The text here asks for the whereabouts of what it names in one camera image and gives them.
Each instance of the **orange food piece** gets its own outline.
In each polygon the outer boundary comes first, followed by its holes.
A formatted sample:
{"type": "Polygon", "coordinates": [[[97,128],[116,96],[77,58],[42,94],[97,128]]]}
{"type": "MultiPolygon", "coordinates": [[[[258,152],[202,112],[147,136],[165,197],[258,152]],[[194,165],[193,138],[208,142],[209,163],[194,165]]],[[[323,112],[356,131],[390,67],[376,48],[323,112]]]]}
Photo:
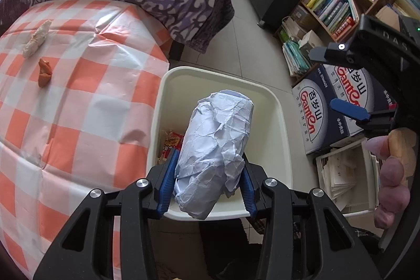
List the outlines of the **orange food piece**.
{"type": "Polygon", "coordinates": [[[53,75],[53,70],[48,61],[39,59],[39,76],[38,76],[38,85],[39,87],[45,87],[50,81],[51,76],[53,75]]]}

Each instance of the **orange checkered tablecloth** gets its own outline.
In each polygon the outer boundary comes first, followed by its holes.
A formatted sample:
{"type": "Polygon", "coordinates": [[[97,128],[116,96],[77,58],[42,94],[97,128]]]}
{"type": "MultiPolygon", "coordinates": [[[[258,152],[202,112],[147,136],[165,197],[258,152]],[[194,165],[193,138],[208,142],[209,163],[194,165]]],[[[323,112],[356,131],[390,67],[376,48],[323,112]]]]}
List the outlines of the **orange checkered tablecloth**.
{"type": "MultiPolygon", "coordinates": [[[[91,189],[116,191],[145,176],[168,44],[159,21],[108,0],[35,5],[0,38],[0,241],[28,278],[91,189]],[[24,59],[46,19],[46,41],[24,59]],[[45,88],[40,58],[53,69],[45,88]]],[[[116,220],[116,278],[118,230],[116,220]]]]}

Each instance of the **red snack bag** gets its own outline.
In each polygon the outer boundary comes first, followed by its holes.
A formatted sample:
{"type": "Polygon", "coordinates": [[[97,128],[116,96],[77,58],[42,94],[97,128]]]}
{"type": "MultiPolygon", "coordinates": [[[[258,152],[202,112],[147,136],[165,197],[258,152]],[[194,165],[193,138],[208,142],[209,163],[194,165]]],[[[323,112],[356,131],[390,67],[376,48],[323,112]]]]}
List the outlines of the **red snack bag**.
{"type": "Polygon", "coordinates": [[[183,137],[184,136],[182,134],[169,131],[165,139],[165,143],[163,144],[162,154],[160,155],[159,163],[166,162],[169,153],[171,152],[171,148],[175,148],[178,151],[181,151],[183,137]]]}

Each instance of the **crumpled paper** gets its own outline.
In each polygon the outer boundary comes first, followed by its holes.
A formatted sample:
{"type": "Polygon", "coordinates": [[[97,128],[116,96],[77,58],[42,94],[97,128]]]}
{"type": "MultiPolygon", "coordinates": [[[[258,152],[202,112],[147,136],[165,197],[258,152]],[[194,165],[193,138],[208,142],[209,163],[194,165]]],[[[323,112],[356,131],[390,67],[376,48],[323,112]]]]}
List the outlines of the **crumpled paper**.
{"type": "Polygon", "coordinates": [[[198,101],[175,169],[174,195],[180,210],[205,219],[222,193],[238,187],[251,128],[253,102],[224,90],[198,101]]]}

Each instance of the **hand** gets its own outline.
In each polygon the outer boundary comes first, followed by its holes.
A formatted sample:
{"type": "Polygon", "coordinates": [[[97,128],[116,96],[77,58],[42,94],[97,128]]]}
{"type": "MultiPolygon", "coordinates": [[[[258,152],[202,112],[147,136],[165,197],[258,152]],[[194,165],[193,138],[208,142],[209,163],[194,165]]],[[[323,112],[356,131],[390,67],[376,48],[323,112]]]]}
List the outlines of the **hand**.
{"type": "Polygon", "coordinates": [[[374,220],[377,228],[387,229],[392,226],[395,214],[407,208],[410,190],[401,185],[404,167],[397,158],[390,156],[388,136],[372,138],[368,140],[366,147],[379,159],[385,160],[379,174],[381,188],[374,220]]]}

